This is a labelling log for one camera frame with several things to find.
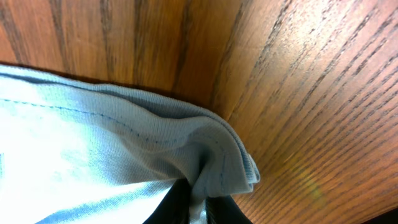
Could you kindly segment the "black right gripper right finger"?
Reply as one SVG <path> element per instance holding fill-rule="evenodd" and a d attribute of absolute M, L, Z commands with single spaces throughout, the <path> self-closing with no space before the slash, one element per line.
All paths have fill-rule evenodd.
<path fill-rule="evenodd" d="M 231 196 L 208 197 L 205 202 L 207 224 L 252 224 Z"/>

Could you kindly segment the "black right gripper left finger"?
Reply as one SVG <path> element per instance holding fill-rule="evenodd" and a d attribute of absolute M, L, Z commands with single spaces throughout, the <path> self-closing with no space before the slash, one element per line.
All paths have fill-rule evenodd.
<path fill-rule="evenodd" d="M 177 180 L 144 224 L 189 224 L 191 186 Z"/>

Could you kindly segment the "light blue printed t-shirt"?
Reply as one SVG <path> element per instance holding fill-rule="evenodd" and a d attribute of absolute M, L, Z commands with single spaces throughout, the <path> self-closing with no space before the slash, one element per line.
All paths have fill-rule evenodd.
<path fill-rule="evenodd" d="M 249 193 L 260 173 L 217 114 L 148 91 L 1 67 L 1 222 L 144 223 L 173 184 Z"/>

